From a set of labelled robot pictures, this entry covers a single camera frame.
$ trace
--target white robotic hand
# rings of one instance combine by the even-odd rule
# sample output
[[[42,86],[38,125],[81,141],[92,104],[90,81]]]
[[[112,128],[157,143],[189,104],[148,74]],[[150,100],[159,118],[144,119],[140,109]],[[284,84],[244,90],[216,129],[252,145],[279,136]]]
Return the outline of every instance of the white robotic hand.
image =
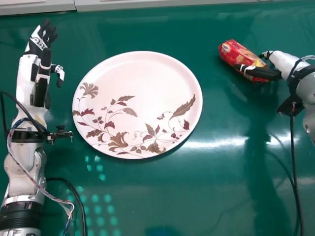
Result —
[[[277,112],[296,116],[305,108],[303,127],[315,144],[315,66],[306,62],[308,59],[315,59],[315,56],[298,58],[281,51],[267,51],[260,57],[269,60],[276,70],[239,64],[235,68],[260,78],[286,80],[290,97]]]
[[[44,115],[50,108],[48,93],[50,74],[57,74],[57,86],[59,88],[62,87],[64,81],[63,67],[51,64],[50,48],[57,36],[56,27],[51,25],[49,20],[45,20],[37,26],[29,38],[23,56],[20,58],[17,77],[17,100],[45,127],[47,125]],[[19,113],[13,124],[26,117],[18,106],[17,108]],[[19,127],[35,131],[34,126],[29,122],[24,122]]]

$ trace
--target floral pattern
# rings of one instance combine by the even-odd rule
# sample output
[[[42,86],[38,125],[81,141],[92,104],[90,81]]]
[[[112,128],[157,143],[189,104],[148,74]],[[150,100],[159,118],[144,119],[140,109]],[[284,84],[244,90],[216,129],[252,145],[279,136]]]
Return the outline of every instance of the floral pattern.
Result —
[[[195,95],[193,95],[190,101],[187,101],[185,104],[182,104],[174,112],[164,112],[157,120],[163,120],[166,117],[168,119],[168,127],[160,127],[158,124],[155,129],[149,125],[144,124],[146,130],[134,132],[134,139],[136,144],[128,144],[125,141],[125,135],[127,132],[115,132],[115,120],[114,116],[116,115],[129,115],[138,117],[136,111],[128,107],[127,102],[134,98],[132,95],[126,95],[119,97],[118,99],[112,99],[110,105],[103,107],[100,111],[104,114],[102,116],[96,116],[93,109],[85,109],[84,111],[80,110],[80,102],[82,99],[94,99],[98,95],[98,86],[94,84],[83,83],[80,87],[84,92],[81,98],[78,98],[78,110],[72,111],[73,116],[79,116],[80,121],[77,121],[78,124],[82,126],[89,126],[91,130],[86,133],[86,138],[97,137],[97,143],[94,145],[106,145],[108,150],[114,152],[116,155],[131,154],[138,157],[143,157],[142,155],[145,152],[152,152],[157,154],[162,154],[167,151],[165,147],[160,147],[159,145],[165,143],[176,143],[181,138],[183,132],[189,132],[189,122],[187,120],[180,120],[180,116],[184,115],[190,110],[190,108],[195,103]],[[87,122],[86,116],[93,116],[93,124]],[[181,127],[181,130],[175,130],[171,128],[170,121],[176,118],[178,124]]]

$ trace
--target reflective surface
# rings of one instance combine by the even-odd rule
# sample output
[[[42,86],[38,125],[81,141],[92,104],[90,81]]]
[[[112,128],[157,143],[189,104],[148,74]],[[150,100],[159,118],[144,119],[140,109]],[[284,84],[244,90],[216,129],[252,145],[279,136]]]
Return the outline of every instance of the reflective surface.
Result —
[[[217,47],[234,38],[253,52],[314,54],[315,4],[269,2],[93,13],[45,14],[0,19],[1,81],[15,92],[19,57],[34,27],[49,17],[59,38],[53,61],[66,71],[62,89],[51,81],[51,130],[74,131],[74,142],[46,146],[47,177],[64,177],[78,189],[89,236],[290,236],[296,207],[290,182],[289,119],[276,114],[287,98],[284,81],[253,85],[218,58]],[[199,124],[179,148],[150,160],[119,160],[97,152],[75,130],[72,97],[83,76],[113,55],[152,50],[186,64],[200,82]],[[8,119],[16,115],[11,109]],[[306,235],[314,234],[315,148],[295,121],[297,169]],[[1,148],[6,155],[5,144]],[[0,195],[7,185],[0,171]],[[66,187],[49,183],[61,198]],[[82,235],[80,215],[70,232]],[[42,232],[56,236],[66,220],[46,201]]]

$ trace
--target brown leaf pattern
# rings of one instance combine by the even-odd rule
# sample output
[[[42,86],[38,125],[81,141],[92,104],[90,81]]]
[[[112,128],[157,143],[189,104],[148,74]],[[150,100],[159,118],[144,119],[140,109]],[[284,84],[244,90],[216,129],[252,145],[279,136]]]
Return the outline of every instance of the brown leaf pattern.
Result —
[[[187,120],[184,120],[184,127],[183,129],[189,130],[189,122]]]
[[[157,141],[155,140],[153,144],[150,144],[148,146],[147,151],[155,152],[155,153],[158,153],[158,154],[162,154],[162,153],[166,152],[166,148],[163,148],[163,150],[161,151],[159,149],[159,147],[158,147]]]
[[[128,147],[128,143],[125,142],[124,140],[124,136],[126,135],[127,132],[124,132],[124,133],[120,133],[118,132],[116,134],[116,136],[113,136],[110,138],[111,142],[110,144],[108,144],[108,146],[113,146],[111,147],[109,150],[112,151],[112,152],[116,152],[115,150],[117,148],[126,148]]]
[[[119,102],[123,102],[123,101],[128,101],[129,99],[133,98],[134,96],[123,96],[123,97],[120,97],[118,99]]]
[[[87,133],[86,137],[87,137],[87,138],[95,137],[95,136],[100,135],[100,133],[102,133],[102,131],[99,130],[99,129],[92,130],[92,131],[90,131],[90,132]]]
[[[80,116],[80,112],[79,111],[72,111],[72,116]]]
[[[148,125],[148,124],[146,124],[146,126],[147,126],[148,133],[149,133],[150,135],[154,136],[154,130],[153,130],[153,128],[152,128],[150,125]]]
[[[153,136],[150,135],[150,134],[148,134],[148,135],[144,136],[144,138],[142,139],[142,141],[144,142],[144,141],[146,141],[146,140],[148,140],[148,139],[151,139],[151,138],[153,138]]]
[[[99,137],[97,138],[97,140],[101,143],[105,143],[106,141],[103,140],[103,135],[104,133],[102,133],[101,135],[99,135]]]
[[[113,129],[115,129],[115,124],[112,121],[107,122],[104,126],[104,129],[106,129],[107,127],[112,127]]]
[[[158,132],[159,132],[159,125],[156,128],[156,135],[158,134]]]
[[[127,104],[126,103],[124,103],[124,102],[118,102],[117,104],[119,104],[119,105],[122,105],[122,106],[127,106]]]
[[[177,108],[177,110],[174,112],[174,114],[172,115],[172,117],[169,120],[173,119],[174,117],[182,116],[187,111],[189,111],[190,108],[193,106],[195,100],[196,100],[196,98],[195,98],[195,94],[194,94],[193,98],[189,102],[186,102],[185,104],[183,104],[179,108]]]
[[[132,115],[134,117],[138,117],[137,113],[129,107],[124,108],[123,111],[129,115]]]
[[[91,99],[95,98],[96,95],[98,95],[98,86],[94,86],[94,84],[88,84],[84,82],[83,86],[80,86],[80,89],[84,90],[83,96],[90,95]]]
[[[89,126],[88,124],[85,124],[84,122],[78,122],[80,125]]]
[[[93,112],[93,109],[86,109],[85,111],[81,112],[81,116],[85,116],[87,114],[90,114],[90,115],[95,115],[95,113]]]

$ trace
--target food wrapper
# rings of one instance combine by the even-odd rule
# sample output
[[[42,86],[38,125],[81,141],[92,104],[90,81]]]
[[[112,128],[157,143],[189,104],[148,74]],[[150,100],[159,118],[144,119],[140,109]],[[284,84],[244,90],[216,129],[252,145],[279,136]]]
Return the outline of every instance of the food wrapper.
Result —
[[[252,53],[246,47],[236,42],[234,39],[228,40],[219,45],[219,54],[223,61],[229,65],[235,64],[254,65],[259,67],[268,67],[268,65],[260,59],[257,55]],[[254,77],[251,75],[244,75],[245,78],[252,82],[269,82],[269,80]]]

